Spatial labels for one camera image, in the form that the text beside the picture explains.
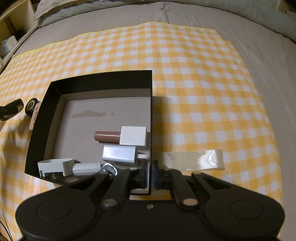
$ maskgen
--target brown bottle cap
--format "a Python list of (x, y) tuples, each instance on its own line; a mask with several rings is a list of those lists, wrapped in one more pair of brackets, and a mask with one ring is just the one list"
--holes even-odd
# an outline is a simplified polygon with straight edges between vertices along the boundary
[(96, 131), (94, 133), (94, 139), (99, 142), (119, 143), (120, 132), (119, 131)]

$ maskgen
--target mattress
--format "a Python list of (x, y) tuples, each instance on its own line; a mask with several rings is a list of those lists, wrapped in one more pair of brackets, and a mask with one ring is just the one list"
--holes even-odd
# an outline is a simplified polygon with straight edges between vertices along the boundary
[(241, 55), (261, 95), (278, 146), (286, 213), (281, 237), (294, 240), (296, 185), (291, 183), (296, 183), (296, 45), (287, 37), (218, 9), (157, 2), (103, 9), (63, 19), (35, 31), (16, 55), (81, 33), (149, 21), (215, 29)]

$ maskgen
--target brown stain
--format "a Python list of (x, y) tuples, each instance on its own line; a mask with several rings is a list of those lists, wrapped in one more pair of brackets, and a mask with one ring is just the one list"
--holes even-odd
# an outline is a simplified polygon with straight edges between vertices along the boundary
[(105, 112), (96, 112), (96, 111), (91, 111), (91, 110), (85, 110), (81, 113), (73, 114), (71, 118), (84, 118), (84, 117), (103, 117), (105, 116)]

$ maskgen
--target black box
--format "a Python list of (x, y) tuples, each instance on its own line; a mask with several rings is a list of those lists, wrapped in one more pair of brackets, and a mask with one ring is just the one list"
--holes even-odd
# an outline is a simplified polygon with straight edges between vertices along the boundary
[[(120, 131), (121, 126), (146, 126), (147, 188), (151, 180), (152, 71), (120, 71), (82, 75), (50, 83), (42, 100), (27, 152), (25, 173), (57, 184), (77, 177), (52, 174), (40, 177), (38, 162), (73, 158), (81, 163), (101, 162), (103, 144), (95, 131)], [(116, 165), (120, 169), (130, 166)]]

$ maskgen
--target yellow and white checkered cloth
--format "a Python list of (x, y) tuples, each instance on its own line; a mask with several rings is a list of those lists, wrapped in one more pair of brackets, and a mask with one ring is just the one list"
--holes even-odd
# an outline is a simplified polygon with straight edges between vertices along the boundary
[[(222, 149), (225, 170), (206, 173), (281, 202), (266, 110), (240, 55), (215, 30), (150, 22), (49, 44), (12, 59), (0, 76), (0, 104), (42, 100), (54, 80), (139, 69), (153, 72), (153, 150)], [(53, 188), (23, 173), (29, 122), (22, 112), (0, 133), (1, 202), (14, 240), (18, 205)]]

